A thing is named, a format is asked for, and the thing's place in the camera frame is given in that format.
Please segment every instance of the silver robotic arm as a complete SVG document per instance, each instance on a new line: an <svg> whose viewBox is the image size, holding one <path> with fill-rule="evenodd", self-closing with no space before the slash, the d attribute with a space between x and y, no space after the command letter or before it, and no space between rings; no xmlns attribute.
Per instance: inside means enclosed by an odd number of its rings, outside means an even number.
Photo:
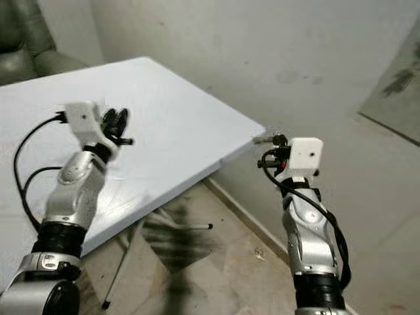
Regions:
<svg viewBox="0 0 420 315"><path fill-rule="evenodd" d="M66 121L81 151L62 168L47 201L37 241L0 299L2 315L77 315L81 245L96 213L106 164L122 144L128 112L110 110L102 118L92 102L65 105Z"/></svg>
<svg viewBox="0 0 420 315"><path fill-rule="evenodd" d="M283 196L283 225L287 232L287 250L296 291L296 315L350 315L342 291L350 281L347 245L337 221L321 204L318 189L311 188L317 175L323 142L317 138L293 138L283 135L257 138L255 143L271 142L272 150L263 154L258 167L280 189ZM275 169L274 176L268 171ZM339 266L333 241L327 231L331 224L343 260Z"/></svg>

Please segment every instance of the green leather chair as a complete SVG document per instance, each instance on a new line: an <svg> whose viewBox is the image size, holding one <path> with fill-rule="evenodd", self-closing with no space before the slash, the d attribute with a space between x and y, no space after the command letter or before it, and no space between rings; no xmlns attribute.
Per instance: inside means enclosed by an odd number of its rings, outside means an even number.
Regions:
<svg viewBox="0 0 420 315"><path fill-rule="evenodd" d="M0 85L85 66L56 51L36 0L0 0Z"/></svg>

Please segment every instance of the chair armrest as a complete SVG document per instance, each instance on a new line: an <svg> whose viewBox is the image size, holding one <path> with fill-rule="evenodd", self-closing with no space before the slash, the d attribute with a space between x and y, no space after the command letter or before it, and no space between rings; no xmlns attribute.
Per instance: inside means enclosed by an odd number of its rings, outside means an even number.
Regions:
<svg viewBox="0 0 420 315"><path fill-rule="evenodd" d="M33 63L40 77L87 67L84 63L58 51L44 51L34 58Z"/></svg>

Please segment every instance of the tiled floor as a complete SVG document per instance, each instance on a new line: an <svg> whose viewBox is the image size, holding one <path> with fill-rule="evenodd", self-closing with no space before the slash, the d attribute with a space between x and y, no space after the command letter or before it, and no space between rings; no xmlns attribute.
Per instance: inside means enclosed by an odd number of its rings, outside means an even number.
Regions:
<svg viewBox="0 0 420 315"><path fill-rule="evenodd" d="M212 230L174 232L147 220L107 314L294 314L290 271L203 184L164 207L176 222ZM123 254L113 238L84 258L102 302ZM255 250L262 252L258 259Z"/></svg>

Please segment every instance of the wall baseboard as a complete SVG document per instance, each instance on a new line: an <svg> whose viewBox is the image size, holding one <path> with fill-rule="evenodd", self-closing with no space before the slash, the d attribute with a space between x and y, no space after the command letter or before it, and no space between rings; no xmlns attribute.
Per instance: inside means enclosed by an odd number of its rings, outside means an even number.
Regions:
<svg viewBox="0 0 420 315"><path fill-rule="evenodd" d="M204 185L210 189L228 208L233 212L257 237L264 242L283 262L289 266L287 247L279 241L273 233L268 231L251 213L249 213L238 201L236 201L225 189L223 189L211 177L205 178ZM346 303L347 310L353 315L359 315Z"/></svg>

